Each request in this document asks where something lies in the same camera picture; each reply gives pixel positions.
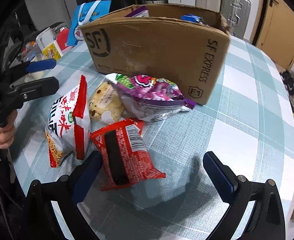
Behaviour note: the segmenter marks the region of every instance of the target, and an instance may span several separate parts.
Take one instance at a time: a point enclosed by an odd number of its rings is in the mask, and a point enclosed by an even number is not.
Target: wooden door
[[[283,0],[268,0],[257,47],[289,69],[294,62],[294,12]]]

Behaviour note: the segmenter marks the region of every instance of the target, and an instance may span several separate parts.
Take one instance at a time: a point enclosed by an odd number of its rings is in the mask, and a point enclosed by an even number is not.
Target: barcode
[[[146,146],[143,142],[143,139],[141,136],[138,134],[138,127],[135,126],[134,124],[126,126],[126,131],[129,139],[129,143],[131,146],[131,150],[133,152],[136,151],[145,151],[147,152]]]

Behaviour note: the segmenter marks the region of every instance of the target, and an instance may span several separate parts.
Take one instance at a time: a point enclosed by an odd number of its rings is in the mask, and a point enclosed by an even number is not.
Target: noodles
[[[53,139],[51,138],[51,136],[49,135],[49,133],[47,133],[45,131],[46,137],[47,137],[47,141],[48,141],[48,148],[49,148],[49,158],[53,158],[55,163],[57,164],[57,166],[60,165],[60,162],[63,160],[64,157],[64,153],[61,151],[58,151],[55,143],[53,141]]]
[[[87,82],[82,75],[79,84],[55,100],[50,107],[45,127],[50,166],[59,167],[71,151],[76,153],[78,160],[83,160],[89,143],[89,130]]]

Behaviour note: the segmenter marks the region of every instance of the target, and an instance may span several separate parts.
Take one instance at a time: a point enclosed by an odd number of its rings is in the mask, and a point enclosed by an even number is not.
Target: light blue checkered tablecloth
[[[104,79],[94,70],[84,43],[46,73],[59,80],[57,94],[28,102],[19,111],[11,152],[25,194],[32,180],[55,181],[81,163],[69,155],[62,167],[50,168],[44,135],[50,105],[76,86],[81,74],[89,95]],[[92,131],[99,127],[92,123]],[[232,37],[208,104],[150,124],[143,139],[154,165],[167,177],[101,192],[102,169],[78,205],[100,239],[206,239],[227,209],[202,167],[208,150],[236,175],[257,182],[274,179],[286,217],[294,190],[294,121],[274,63],[254,46]],[[252,207],[250,203],[234,239]],[[66,237],[72,239],[55,203],[54,208]]]

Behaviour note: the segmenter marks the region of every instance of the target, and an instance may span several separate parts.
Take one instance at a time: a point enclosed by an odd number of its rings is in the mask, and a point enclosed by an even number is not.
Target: blue package
[[[74,17],[71,21],[71,27],[68,33],[67,45],[75,46],[78,41],[83,41],[84,37],[79,29],[80,25],[92,22],[109,13],[111,1],[100,1],[83,3],[78,5]]]
[[[189,14],[189,15],[183,15],[180,17],[181,20],[188,21],[188,22],[193,22],[193,23],[200,23],[209,26],[208,24],[205,23],[202,17]]]

